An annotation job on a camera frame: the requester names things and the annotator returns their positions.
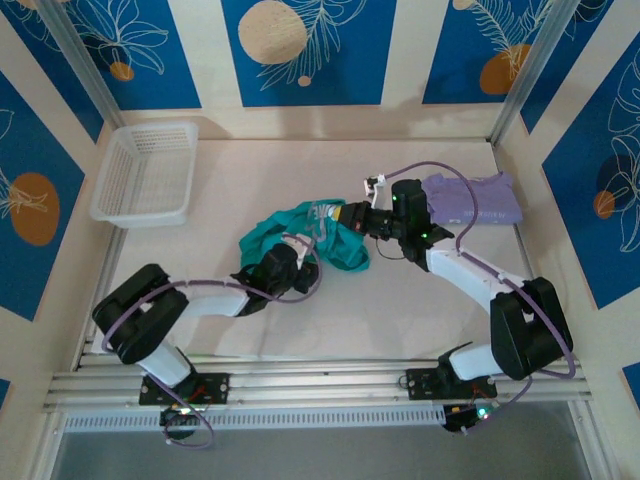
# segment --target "teal cloth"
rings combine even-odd
[[[329,205],[344,204],[345,201],[340,199],[318,200],[301,203],[293,210],[275,212],[240,240],[242,267],[260,263],[264,254],[282,242],[282,234],[287,232],[315,238],[318,256],[340,270],[366,270],[369,268],[369,252],[364,246],[364,237],[331,218],[325,218],[326,213],[323,213]]]

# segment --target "purple folded cloth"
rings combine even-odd
[[[508,173],[469,180],[478,198],[478,223],[514,224],[522,220]],[[473,217],[473,200],[459,178],[431,175],[422,182],[427,194],[431,221],[434,223],[469,223]]]

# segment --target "purple cable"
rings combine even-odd
[[[290,235],[288,233],[284,233],[282,236],[285,237],[285,238],[296,238],[297,241],[299,241],[300,243],[302,243],[305,247],[307,247],[309,249],[309,252],[311,253],[311,255],[313,255],[313,258],[315,259],[316,263],[318,264],[318,279],[315,281],[315,283],[313,284],[311,289],[305,295],[303,295],[302,297],[293,298],[293,299],[289,299],[288,300],[288,299],[285,299],[285,298],[274,297],[273,295],[269,295],[268,293],[262,292],[262,291],[258,290],[257,288],[249,287],[247,285],[242,285],[240,283],[225,283],[225,282],[223,282],[221,280],[191,280],[191,281],[180,280],[180,281],[177,281],[177,282],[168,283],[168,284],[163,285],[161,287],[158,287],[156,290],[146,294],[144,297],[142,297],[136,303],[131,305],[131,307],[129,307],[120,316],[120,318],[118,318],[118,320],[116,320],[113,323],[113,325],[111,325],[109,330],[107,330],[107,333],[104,334],[104,338],[102,339],[102,344],[101,344],[102,350],[104,350],[105,352],[113,353],[113,350],[111,350],[109,348],[109,340],[111,339],[111,337],[113,337],[113,334],[116,332],[116,330],[118,330],[118,328],[120,328],[120,326],[124,322],[126,322],[127,319],[131,315],[133,315],[133,313],[136,312],[142,305],[144,305],[145,303],[149,302],[149,300],[151,300],[152,298],[156,297],[157,295],[160,295],[161,293],[163,293],[163,292],[165,292],[165,291],[167,291],[167,290],[169,290],[171,288],[190,287],[190,286],[211,286],[211,287],[235,288],[236,290],[244,290],[246,292],[255,293],[256,295],[260,295],[261,297],[264,297],[267,300],[272,301],[272,302],[292,304],[292,303],[300,303],[300,302],[305,301],[311,295],[316,293],[316,291],[320,287],[320,282],[322,281],[322,266],[320,265],[320,257],[318,257],[318,254],[315,252],[315,250],[313,249],[313,246],[310,243],[307,243],[304,240],[300,240],[299,238],[295,237],[295,235]]]
[[[256,295],[260,295],[272,302],[278,302],[278,303],[285,303],[285,304],[293,304],[293,303],[300,303],[305,301],[307,298],[309,298],[311,295],[313,295],[314,293],[316,293],[318,291],[318,288],[320,287],[320,282],[322,281],[322,265],[320,264],[320,257],[318,256],[318,254],[316,253],[316,251],[313,249],[313,245],[311,243],[305,242],[304,240],[301,240],[300,238],[296,237],[295,235],[291,235],[288,233],[283,233],[282,236],[284,238],[293,238],[295,240],[297,240],[298,242],[302,243],[305,247],[307,247],[309,249],[309,252],[311,253],[311,255],[313,255],[313,258],[315,259],[317,265],[318,265],[318,278],[316,279],[316,281],[314,282],[314,284],[312,285],[311,289],[303,296],[298,297],[298,298],[294,298],[294,299],[284,299],[284,298],[279,298],[279,297],[274,297],[273,295],[269,295],[268,293],[262,292],[256,288],[253,287],[249,287],[247,285],[242,285],[240,283],[225,283],[221,280],[191,280],[191,281],[186,281],[186,280],[180,280],[178,282],[172,282],[172,283],[168,283],[166,285],[163,285],[161,287],[156,288],[155,290],[153,290],[152,292],[148,293],[147,295],[145,295],[144,297],[142,297],[140,300],[138,300],[136,303],[134,303],[131,307],[129,307],[121,316],[120,318],[118,318],[113,325],[111,325],[111,327],[109,328],[109,330],[107,330],[107,333],[104,334],[104,338],[102,339],[102,349],[105,352],[108,353],[113,353],[113,350],[111,348],[109,348],[109,340],[111,340],[111,337],[113,337],[113,334],[118,330],[118,328],[120,328],[120,326],[127,321],[127,319],[133,315],[134,312],[136,312],[142,305],[144,305],[145,303],[149,302],[152,298],[160,295],[163,292],[166,292],[167,290],[171,289],[171,288],[177,288],[177,287],[190,287],[190,286],[213,286],[213,287],[223,287],[223,288],[235,288],[237,290],[244,290],[246,292],[251,292],[251,293],[255,293]],[[182,443],[182,442],[177,442],[173,439],[171,439],[169,437],[169,422],[165,425],[164,428],[164,436],[165,439],[167,440],[167,442],[169,442],[172,445],[176,445],[179,447],[183,447],[183,448],[188,448],[191,450],[202,450],[205,448],[208,448],[211,446],[211,444],[213,443],[213,427],[211,426],[211,424],[207,421],[206,418],[204,418],[204,416],[198,412],[192,405],[190,405],[188,402],[185,402],[182,398],[180,398],[180,395],[178,395],[176,392],[173,391],[173,389],[168,386],[166,383],[164,383],[162,380],[160,380],[159,378],[157,378],[155,375],[147,372],[149,375],[149,378],[151,380],[153,380],[162,390],[164,390],[164,392],[169,395],[171,398],[173,398],[175,401],[177,401],[180,405],[182,405],[185,408],[188,408],[189,410],[191,410],[193,412],[193,414],[195,415],[195,417],[200,420],[200,422],[202,422],[204,424],[204,426],[207,428],[207,430],[209,431],[209,438],[205,443],[199,443],[199,444],[194,444],[194,445],[190,445],[190,444],[186,444],[186,443]]]
[[[461,251],[462,238],[467,233],[469,233],[469,230],[471,230],[471,228],[475,225],[476,221],[478,220],[478,212],[479,212],[478,197],[476,196],[475,192],[473,191],[473,187],[471,186],[471,183],[469,182],[469,180],[462,173],[460,173],[458,170],[456,170],[455,168],[453,168],[453,167],[451,167],[451,166],[449,166],[449,165],[447,165],[445,163],[432,162],[432,161],[423,161],[423,162],[414,163],[414,164],[409,165],[407,167],[401,168],[400,170],[396,170],[395,172],[392,172],[392,173],[390,173],[388,175],[385,175],[385,178],[389,179],[389,178],[396,177],[396,176],[398,176],[398,175],[400,175],[402,173],[408,172],[409,170],[412,170],[412,169],[414,169],[416,167],[420,167],[420,166],[423,166],[423,165],[431,165],[431,166],[435,166],[435,167],[441,167],[441,168],[444,168],[445,170],[449,170],[450,172],[454,173],[456,176],[458,176],[458,178],[460,178],[460,180],[462,180],[464,185],[467,187],[467,190],[469,190],[469,193],[471,194],[471,199],[473,200],[473,217],[471,218],[471,221],[465,227],[465,229],[462,230],[460,235],[458,235],[458,237],[456,238],[456,250],[458,251],[458,254],[462,255],[464,258],[469,260],[471,263],[473,263],[477,267],[480,267],[485,272],[487,272],[490,275],[492,275],[495,278],[497,278],[498,281],[504,282],[509,288],[514,290],[518,295],[520,295],[520,297],[523,298],[524,301],[527,302],[531,308],[533,308],[533,310],[536,312],[536,314],[538,314],[538,316],[540,317],[542,322],[545,324],[545,326],[551,332],[551,335],[553,336],[554,340],[556,342],[558,342],[558,345],[560,346],[560,349],[562,350],[562,354],[567,359],[567,364],[569,366],[569,372],[567,372],[567,373],[557,373],[557,372],[552,372],[552,371],[549,371],[549,370],[546,370],[546,369],[540,369],[539,372],[540,373],[544,373],[545,375],[549,375],[549,376],[557,377],[557,378],[563,378],[563,379],[572,379],[572,378],[574,378],[575,374],[576,374],[576,365],[575,365],[575,362],[573,361],[573,355],[571,354],[571,351],[569,350],[569,346],[567,345],[567,343],[562,338],[562,335],[560,334],[558,329],[551,322],[551,319],[547,316],[546,313],[544,313],[542,311],[542,309],[533,300],[533,298],[531,298],[529,295],[527,295],[527,293],[525,293],[520,287],[518,287],[515,283],[513,283],[508,278],[502,278],[500,272],[496,271],[494,268],[490,267],[489,265],[484,263],[482,260],[479,260],[479,259],[473,257],[472,255],[469,255],[468,253]],[[523,387],[523,389],[520,391],[520,393],[518,393],[515,397],[513,397],[511,400],[509,400],[509,402],[506,403],[505,406],[507,406],[509,404],[512,404],[512,403],[518,401],[520,398],[522,398],[522,396],[525,393],[527,393],[527,391],[529,390],[529,387],[531,387],[532,383],[533,383],[533,379],[531,377],[529,377],[529,381]]]

